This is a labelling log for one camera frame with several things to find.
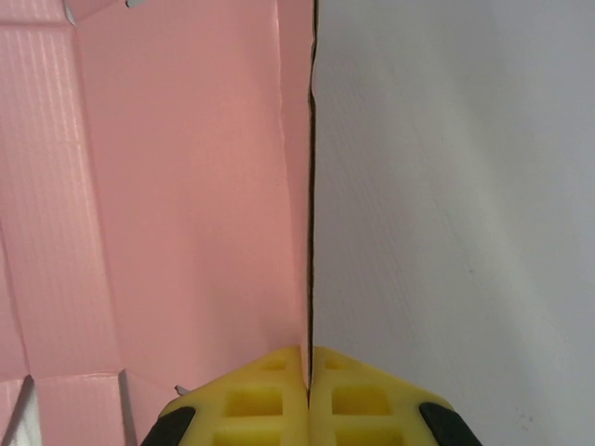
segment black rubber piece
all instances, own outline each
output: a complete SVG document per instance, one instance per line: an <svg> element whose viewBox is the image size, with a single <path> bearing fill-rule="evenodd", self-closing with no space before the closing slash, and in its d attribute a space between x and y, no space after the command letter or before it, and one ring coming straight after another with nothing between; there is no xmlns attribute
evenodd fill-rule
<svg viewBox="0 0 595 446"><path fill-rule="evenodd" d="M467 423L455 411L435 402L422 402L419 412L438 446L482 446Z"/></svg>
<svg viewBox="0 0 595 446"><path fill-rule="evenodd" d="M162 416L140 446L178 446L195 414L193 407L180 407Z"/></svg>

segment pink cardboard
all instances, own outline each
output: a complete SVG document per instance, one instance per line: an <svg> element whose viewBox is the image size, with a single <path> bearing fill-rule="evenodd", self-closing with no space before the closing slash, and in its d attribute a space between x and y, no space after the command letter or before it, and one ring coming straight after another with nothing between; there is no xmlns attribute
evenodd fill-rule
<svg viewBox="0 0 595 446"><path fill-rule="evenodd" d="M1 426L30 374L45 446L125 444L307 344L312 8L0 1Z"/></svg>

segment yellow foam object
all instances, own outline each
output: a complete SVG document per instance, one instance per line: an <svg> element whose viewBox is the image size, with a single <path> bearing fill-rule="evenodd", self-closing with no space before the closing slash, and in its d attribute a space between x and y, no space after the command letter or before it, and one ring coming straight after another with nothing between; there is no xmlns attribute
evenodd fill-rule
<svg viewBox="0 0 595 446"><path fill-rule="evenodd" d="M329 348L313 357L310 403L300 350L284 348L173 400L142 446L480 444L470 431L436 441L420 404L451 410L443 398ZM180 409L190 410L184 426Z"/></svg>

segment white wall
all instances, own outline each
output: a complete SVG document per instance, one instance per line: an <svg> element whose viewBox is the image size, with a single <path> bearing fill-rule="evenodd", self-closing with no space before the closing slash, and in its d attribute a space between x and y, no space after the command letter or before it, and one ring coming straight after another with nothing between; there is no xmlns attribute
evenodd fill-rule
<svg viewBox="0 0 595 446"><path fill-rule="evenodd" d="M315 342L593 444L595 2L320 3Z"/></svg>

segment yellow plastic part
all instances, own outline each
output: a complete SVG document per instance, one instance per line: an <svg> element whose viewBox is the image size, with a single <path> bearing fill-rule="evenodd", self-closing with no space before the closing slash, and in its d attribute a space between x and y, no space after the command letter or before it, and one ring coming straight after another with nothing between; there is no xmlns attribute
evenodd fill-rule
<svg viewBox="0 0 595 446"><path fill-rule="evenodd" d="M179 446L436 446L418 406L448 402L348 358L315 348L310 407L299 348L252 362L168 404L192 406Z"/></svg>

